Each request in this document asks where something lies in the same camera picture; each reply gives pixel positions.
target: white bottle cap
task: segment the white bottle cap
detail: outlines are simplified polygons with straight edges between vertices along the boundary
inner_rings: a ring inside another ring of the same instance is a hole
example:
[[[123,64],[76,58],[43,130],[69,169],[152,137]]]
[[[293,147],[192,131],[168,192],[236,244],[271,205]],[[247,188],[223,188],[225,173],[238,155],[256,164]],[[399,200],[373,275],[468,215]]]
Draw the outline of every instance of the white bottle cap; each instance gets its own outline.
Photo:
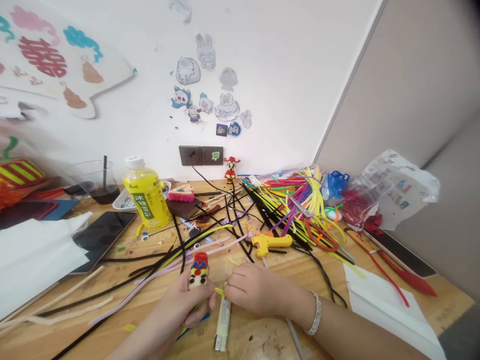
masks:
[[[125,165],[129,169],[143,169],[145,167],[145,161],[140,156],[129,156],[125,159]]]

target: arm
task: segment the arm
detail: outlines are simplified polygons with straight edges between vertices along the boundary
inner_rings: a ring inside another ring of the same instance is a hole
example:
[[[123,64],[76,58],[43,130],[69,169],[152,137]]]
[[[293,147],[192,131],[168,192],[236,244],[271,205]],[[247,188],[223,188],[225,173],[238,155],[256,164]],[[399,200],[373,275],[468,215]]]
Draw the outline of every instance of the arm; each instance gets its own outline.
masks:
[[[163,359],[184,327],[194,328],[209,308],[215,308],[214,284],[208,280],[188,291],[189,279],[190,271],[180,274],[152,312],[106,360]]]
[[[250,263],[235,266],[225,294],[232,303],[258,315],[283,316],[305,330],[312,327],[316,312],[313,294],[266,268]],[[428,359],[354,312],[322,297],[320,301],[320,325],[313,337],[334,359]]]

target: red doll figure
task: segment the red doll figure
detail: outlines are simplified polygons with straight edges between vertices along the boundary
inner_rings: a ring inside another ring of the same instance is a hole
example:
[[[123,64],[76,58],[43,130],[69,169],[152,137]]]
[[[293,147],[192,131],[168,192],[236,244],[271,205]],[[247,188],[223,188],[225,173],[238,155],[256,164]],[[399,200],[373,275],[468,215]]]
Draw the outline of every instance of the red doll figure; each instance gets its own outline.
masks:
[[[224,178],[226,179],[226,183],[233,184],[233,179],[237,177],[237,175],[235,174],[234,168],[237,165],[236,163],[239,163],[240,160],[236,161],[233,156],[230,156],[228,160],[226,157],[224,157],[223,161],[228,161],[226,163],[226,167],[228,168],[228,170],[226,171],[224,176]]]
[[[196,288],[207,283],[207,276],[209,271],[209,256],[206,252],[197,252],[193,258],[193,264],[190,269],[190,281],[188,290]]]

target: yellow bottle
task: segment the yellow bottle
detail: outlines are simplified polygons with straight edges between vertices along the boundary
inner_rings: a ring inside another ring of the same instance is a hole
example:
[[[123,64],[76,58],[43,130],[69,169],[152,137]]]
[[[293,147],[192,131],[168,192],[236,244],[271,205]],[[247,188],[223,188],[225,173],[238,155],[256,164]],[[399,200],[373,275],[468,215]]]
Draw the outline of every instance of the yellow bottle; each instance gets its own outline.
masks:
[[[145,167],[145,161],[139,156],[125,159],[128,172],[123,177],[123,185],[143,220],[147,229],[160,229],[172,220],[167,207],[159,176],[152,169]]]

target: dark liquid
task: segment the dark liquid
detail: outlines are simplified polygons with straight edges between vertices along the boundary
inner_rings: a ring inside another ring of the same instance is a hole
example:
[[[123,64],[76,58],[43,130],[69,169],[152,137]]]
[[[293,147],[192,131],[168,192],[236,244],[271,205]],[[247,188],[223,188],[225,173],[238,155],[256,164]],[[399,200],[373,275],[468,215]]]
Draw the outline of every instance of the dark liquid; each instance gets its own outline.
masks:
[[[100,205],[111,204],[120,195],[120,189],[117,185],[107,185],[105,190],[98,188],[90,191],[90,196]]]

